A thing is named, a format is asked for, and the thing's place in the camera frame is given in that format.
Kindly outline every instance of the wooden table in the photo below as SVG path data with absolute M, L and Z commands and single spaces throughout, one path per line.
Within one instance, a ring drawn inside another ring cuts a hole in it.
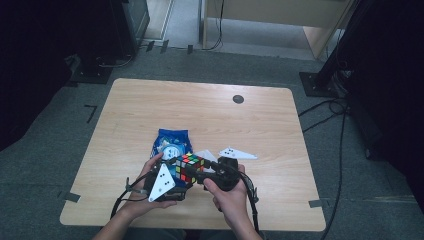
M 233 102 L 234 95 L 244 102 Z M 216 157 L 228 146 L 256 154 L 257 160 L 239 162 L 258 188 L 261 230 L 325 228 L 322 208 L 309 205 L 319 197 L 289 89 L 134 79 L 114 82 L 71 189 L 81 199 L 66 202 L 60 221 L 105 225 L 125 179 L 134 181 L 149 158 L 159 128 L 188 129 L 194 151 Z M 177 206 L 155 209 L 133 226 L 228 228 L 198 184 Z

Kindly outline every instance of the floor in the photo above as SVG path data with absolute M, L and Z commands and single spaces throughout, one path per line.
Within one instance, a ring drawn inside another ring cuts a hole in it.
M 155 40 L 155 45 L 161 46 L 163 41 L 169 40 L 168 47 L 187 48 L 188 45 L 193 45 L 194 49 L 202 49 L 202 30 L 199 28 L 202 24 L 198 17 L 199 0 L 173 0 L 173 4 L 168 2 L 170 0 L 148 0 L 151 24 L 146 32 L 145 43 Z M 162 27 L 152 22 L 167 24 Z M 219 37 L 218 20 L 210 18 L 207 25 L 206 48 L 211 48 Z M 163 36 L 162 38 L 147 35 L 150 32 L 160 31 L 162 32 L 159 35 Z M 340 30 L 336 32 L 324 53 L 316 59 L 302 26 L 224 19 L 222 43 L 213 51 L 324 62 L 335 48 L 339 37 Z

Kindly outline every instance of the tape mark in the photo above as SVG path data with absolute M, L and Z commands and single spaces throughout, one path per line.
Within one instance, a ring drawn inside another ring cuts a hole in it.
M 323 206 L 323 204 L 322 204 L 322 202 L 321 202 L 321 200 L 311 200 L 311 201 L 309 201 L 309 207 L 310 208 L 316 208 L 316 207 L 322 207 Z
M 85 104 L 84 107 L 91 107 L 91 108 L 93 108 L 93 111 L 91 111 L 90 117 L 87 120 L 87 123 L 90 123 L 91 119 L 93 119 L 94 113 L 97 110 L 97 106 L 92 106 L 92 105 Z
M 168 48 L 168 43 L 169 43 L 169 40 L 166 40 L 163 42 L 162 48 L 160 49 L 160 53 L 166 52 L 166 49 Z
M 80 200 L 81 196 L 71 192 L 60 191 L 57 195 L 57 198 L 77 203 Z
M 155 46 L 155 41 L 149 42 L 149 45 L 147 46 L 146 52 L 152 51 L 153 46 Z
M 188 45 L 187 55 L 190 55 L 191 53 L 193 53 L 193 45 Z

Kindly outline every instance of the black game controller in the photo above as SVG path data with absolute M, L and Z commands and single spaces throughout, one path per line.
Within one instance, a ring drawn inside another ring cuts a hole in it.
M 149 195 L 153 189 L 153 185 L 155 184 L 161 164 L 165 163 L 167 165 L 172 165 L 176 162 L 176 160 L 177 158 L 172 158 L 170 160 L 162 160 L 156 163 L 156 165 L 150 171 L 150 174 L 146 177 L 146 180 L 144 183 L 144 190 L 147 191 L 147 195 Z M 198 171 L 193 166 L 187 164 L 185 166 L 186 175 L 190 178 L 195 178 L 198 184 L 203 184 L 203 181 L 206 178 L 209 178 L 212 181 L 214 181 L 215 184 L 223 191 L 231 191 L 237 185 L 241 176 L 238 171 L 237 159 L 220 157 L 218 158 L 218 162 L 210 161 L 207 159 L 203 159 L 203 160 L 204 160 L 203 166 L 205 168 L 211 168 L 212 170 L 215 171 L 214 173 Z M 187 190 L 191 188 L 192 186 L 193 184 L 191 182 L 186 183 L 184 187 L 176 186 L 172 188 L 171 190 L 169 190 L 167 193 L 161 195 L 155 201 L 157 202 L 168 201 L 168 200 L 182 201 L 185 199 L 185 194 Z

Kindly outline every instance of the wire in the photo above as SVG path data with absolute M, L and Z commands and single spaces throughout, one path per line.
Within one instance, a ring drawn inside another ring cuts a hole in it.
M 140 45 L 139 49 L 143 49 L 144 47 L 148 47 L 148 46 L 149 46 L 149 45 L 145 45 L 145 44 L 143 44 L 143 45 Z M 156 46 L 156 45 L 153 45 L 153 47 L 154 47 L 154 48 L 162 48 L 162 46 Z M 178 49 L 178 50 L 187 50 L 187 48 L 183 48 L 183 47 L 170 47 L 170 46 L 168 46 L 168 47 L 166 47 L 166 48 Z
M 144 201 L 144 200 L 146 200 L 146 199 L 147 199 L 147 197 L 142 198 L 142 199 L 137 199 L 137 200 L 128 199 L 128 198 L 124 198 L 124 199 L 121 199 L 121 200 L 122 200 L 122 201 L 128 201 L 128 202 L 141 202 L 141 201 Z
M 312 111 L 312 110 L 316 109 L 317 107 L 319 107 L 319 106 L 321 106 L 321 105 L 323 105 L 325 103 L 329 103 L 329 106 L 328 107 L 329 107 L 330 111 L 333 113 L 331 116 L 329 116 L 329 117 L 327 117 L 327 118 L 325 118 L 325 119 L 323 119 L 323 120 L 321 120 L 321 121 L 319 121 L 317 123 L 314 123 L 310 127 L 302 130 L 302 133 L 306 133 L 307 131 L 311 130 L 312 128 L 314 128 L 314 127 L 316 127 L 316 126 L 318 126 L 318 125 L 320 125 L 322 123 L 327 122 L 328 120 L 332 119 L 333 117 L 336 117 L 336 116 L 339 116 L 339 115 L 345 113 L 346 112 L 346 107 L 343 106 L 341 103 L 337 102 L 337 100 L 343 100 L 343 98 L 334 98 L 334 99 L 331 99 L 331 100 L 323 101 L 323 102 L 318 103 L 318 104 L 316 104 L 316 105 L 314 105 L 314 106 L 306 109 L 305 111 L 299 113 L 298 116 L 300 117 L 300 116 L 304 115 L 305 113 L 307 113 L 309 111 Z M 342 110 L 340 110 L 340 111 L 334 110 L 333 104 L 339 105 Z
M 253 196 L 252 191 L 250 191 L 249 183 L 247 183 L 246 178 L 244 178 L 244 176 L 246 176 L 249 179 L 252 186 L 253 186 L 253 182 L 252 182 L 252 180 L 250 180 L 250 178 L 245 173 L 242 173 L 242 172 L 239 171 L 239 174 L 240 174 L 240 179 L 243 181 L 244 185 L 246 186 L 247 197 L 249 198 L 250 207 L 252 208 L 253 225 L 255 227 L 256 232 L 258 234 L 260 234 L 259 233 L 259 223 L 258 223 L 258 210 L 256 209 L 254 196 Z
M 311 127 L 303 130 L 303 132 L 306 132 L 309 129 L 311 129 L 315 126 L 318 126 L 319 124 L 326 122 L 326 121 L 328 121 L 329 119 L 331 119 L 335 116 L 343 114 L 342 128 L 341 128 L 341 131 L 340 131 L 340 142 L 339 142 L 339 183 L 338 183 L 334 208 L 333 208 L 333 211 L 331 213 L 330 220 L 328 220 L 328 224 L 327 224 L 326 228 L 324 229 L 324 233 L 321 235 L 321 240 L 324 240 L 326 238 L 328 232 L 330 231 L 330 228 L 333 224 L 334 217 L 336 215 L 337 207 L 338 207 L 339 201 L 340 201 L 340 195 L 341 195 L 341 192 L 342 192 L 342 185 L 343 185 L 343 135 L 344 135 L 345 122 L 346 122 L 346 115 L 347 115 L 347 106 L 344 106 L 337 101 L 337 100 L 342 100 L 342 99 L 344 100 L 344 98 L 335 98 L 335 99 L 323 101 L 321 103 L 318 103 L 318 104 L 306 109 L 305 111 L 301 112 L 298 115 L 300 117 L 300 116 L 304 115 L 305 113 L 307 113 L 307 112 L 309 112 L 309 111 L 311 111 L 311 110 L 313 110 L 313 109 L 315 109 L 315 108 L 317 108 L 317 107 L 319 107 L 319 106 L 321 106 L 325 103 L 329 103 L 329 109 L 333 114 L 330 117 L 328 117 L 328 118 L 326 118 L 326 119 L 324 119 L 324 120 L 322 120 L 318 123 L 315 123 Z M 340 111 L 335 110 L 333 108 L 334 104 L 339 105 L 342 110 L 340 110 Z
M 337 189 L 336 194 L 336 200 L 334 203 L 333 212 L 331 213 L 330 220 L 328 221 L 327 227 L 324 230 L 324 233 L 321 236 L 321 240 L 324 240 L 327 236 L 328 232 L 330 231 L 331 225 L 333 224 L 334 216 L 336 215 L 336 210 L 339 205 L 340 195 L 342 192 L 342 185 L 343 185 L 343 135 L 344 135 L 344 126 L 345 126 L 345 120 L 346 120 L 346 111 L 343 114 L 343 121 L 342 121 L 342 130 L 340 133 L 340 144 L 339 144 L 339 187 Z
M 139 183 L 141 180 L 145 179 L 149 174 L 151 174 L 151 172 L 148 172 L 148 173 L 144 174 L 143 176 L 139 177 L 137 180 L 135 180 L 135 182 L 133 182 L 130 185 L 130 188 L 133 188 L 135 185 L 137 185 L 137 183 Z M 113 208 L 112 208 L 112 213 L 110 214 L 111 219 L 113 218 L 113 216 L 115 216 L 116 211 L 118 211 L 119 204 L 121 204 L 121 202 L 123 200 L 136 202 L 136 200 L 122 199 L 125 196 L 125 194 L 127 194 L 128 192 L 129 191 L 127 189 L 125 189 L 125 191 L 121 194 L 121 196 L 119 196 L 119 198 L 116 199 L 115 204 L 113 205 Z
M 133 58 L 131 55 L 127 55 L 127 57 L 130 57 L 130 59 L 128 59 L 126 62 L 124 62 L 122 64 L 117 64 L 117 65 L 99 64 L 99 67 L 104 67 L 104 68 L 123 67 L 123 66 L 127 65 L 129 62 L 131 62 L 131 60 Z
M 214 50 L 214 49 L 216 49 L 216 48 L 217 48 L 220 44 L 223 44 L 223 43 L 222 43 L 222 16 L 223 16 L 223 14 L 224 14 L 224 2 L 225 2 L 225 0 L 222 0 L 222 3 L 221 3 L 221 14 L 220 14 L 220 17 L 219 17 L 219 28 L 218 28 L 218 26 L 217 26 L 218 31 L 219 31 L 219 37 L 218 37 L 218 40 L 216 40 L 216 43 L 215 43 L 215 45 L 214 45 L 213 47 L 211 47 L 211 48 L 206 48 L 206 49 L 203 49 L 203 50 L 206 50 L 206 51 Z

